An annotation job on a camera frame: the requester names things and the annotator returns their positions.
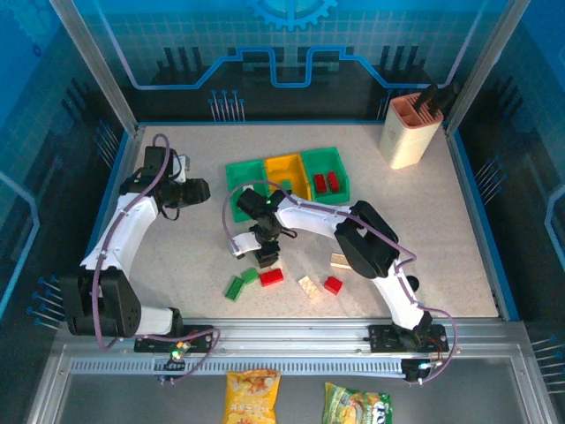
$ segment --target toy building block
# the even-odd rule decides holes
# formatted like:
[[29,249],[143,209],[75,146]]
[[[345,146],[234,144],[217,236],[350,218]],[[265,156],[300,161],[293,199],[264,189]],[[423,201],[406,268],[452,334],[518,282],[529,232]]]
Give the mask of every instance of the toy building block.
[[329,189],[332,191],[332,193],[339,192],[339,181],[337,181],[337,176],[335,174],[335,171],[333,170],[328,172],[328,184]]
[[265,272],[259,276],[261,285],[267,287],[268,285],[278,283],[284,279],[283,272],[277,268],[272,271]]
[[298,285],[302,287],[302,290],[304,290],[310,300],[316,300],[321,295],[320,289],[316,287],[316,284],[314,284],[314,281],[312,281],[309,276],[300,278]]
[[237,301],[239,295],[244,290],[244,280],[235,276],[234,279],[231,281],[230,288],[226,291],[225,297],[229,300],[233,300],[234,302]]
[[343,254],[332,254],[332,259],[329,264],[334,268],[351,269],[351,265],[347,262]]
[[342,289],[343,283],[338,280],[337,278],[335,278],[334,276],[329,277],[326,280],[326,283],[324,283],[324,287],[326,288],[326,290],[337,294],[339,293],[339,291]]
[[249,268],[241,274],[244,284],[251,284],[253,281],[259,279],[259,272],[255,268]]
[[323,194],[328,190],[326,179],[323,174],[314,175],[314,189],[316,190],[316,193],[319,194]]
[[287,192],[291,193],[292,192],[292,184],[290,183],[289,179],[284,179],[283,181],[281,181],[281,186],[282,188],[284,188]]

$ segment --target glass panel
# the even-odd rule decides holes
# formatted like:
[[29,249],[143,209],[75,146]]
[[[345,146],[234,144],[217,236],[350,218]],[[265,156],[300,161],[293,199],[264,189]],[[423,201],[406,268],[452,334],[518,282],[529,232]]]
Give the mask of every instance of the glass panel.
[[0,2],[0,46],[0,421],[11,423],[26,420],[61,318],[32,293],[59,303],[38,278],[77,268],[123,131],[49,2]]
[[532,0],[460,127],[521,316],[565,314],[565,19]]
[[505,4],[77,2],[140,121],[384,119],[391,97],[463,82]]

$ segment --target green tray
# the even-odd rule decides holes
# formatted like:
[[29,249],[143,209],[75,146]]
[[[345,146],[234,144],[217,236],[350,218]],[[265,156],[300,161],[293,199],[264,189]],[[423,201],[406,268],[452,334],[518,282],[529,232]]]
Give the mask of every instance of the green tray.
[[[228,178],[228,189],[231,191],[236,186],[248,181],[253,181],[254,179],[267,179],[267,173],[265,172],[263,161],[249,161],[231,163],[227,165],[226,177]],[[268,196],[267,185],[256,184],[253,185],[253,189],[259,194]],[[237,207],[237,201],[239,200],[239,196],[242,192],[243,189],[237,190],[230,199],[231,212],[236,223],[242,223],[243,221],[251,219],[243,210]]]
[[[342,158],[339,156],[337,148],[317,148],[315,150],[302,152],[301,155],[306,175],[308,176],[310,187],[312,188],[314,201],[326,203],[327,205],[350,201],[350,179],[345,172]],[[337,181],[339,181],[339,192],[337,193],[332,193],[329,190],[327,176],[331,170],[335,172]],[[328,186],[327,192],[316,193],[316,185],[314,184],[314,175],[316,174],[322,174],[326,179]]]

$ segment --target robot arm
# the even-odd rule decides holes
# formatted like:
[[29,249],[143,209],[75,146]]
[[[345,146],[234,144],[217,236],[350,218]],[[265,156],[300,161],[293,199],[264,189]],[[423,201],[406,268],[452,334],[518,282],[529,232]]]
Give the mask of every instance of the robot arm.
[[275,263],[280,248],[276,239],[279,234],[296,237],[290,229],[314,232],[337,240],[351,268],[371,280],[379,289],[392,314],[393,327],[402,344],[418,349],[427,341],[427,331],[432,317],[418,308],[411,282],[398,269],[398,250],[389,246],[371,232],[363,234],[359,225],[345,212],[358,216],[365,223],[397,242],[398,237],[374,208],[365,201],[354,206],[329,206],[306,201],[291,195],[286,198],[276,191],[270,198],[251,189],[245,190],[237,205],[251,218],[257,220],[250,232],[239,234],[230,245],[231,253],[241,258],[253,251],[262,268]]
[[171,149],[167,170],[159,183],[123,216],[106,252],[104,240],[124,209],[154,180],[164,162],[164,148],[147,147],[144,166],[120,187],[117,209],[94,250],[80,263],[78,278],[60,279],[64,310],[69,330],[74,335],[93,335],[91,291],[94,270],[100,254],[105,255],[99,278],[98,309],[102,334],[109,337],[135,335],[176,335],[182,331],[182,317],[174,308],[145,307],[133,290],[129,277],[133,258],[149,225],[163,208],[179,209],[206,201],[210,197],[204,179],[187,179],[188,158]]

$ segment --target yellow snack bag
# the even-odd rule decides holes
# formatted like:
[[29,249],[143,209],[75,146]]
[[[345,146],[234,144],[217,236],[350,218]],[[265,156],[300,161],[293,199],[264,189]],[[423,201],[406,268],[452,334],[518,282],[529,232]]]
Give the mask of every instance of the yellow snack bag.
[[281,375],[273,369],[228,372],[222,424],[276,424],[275,401]]

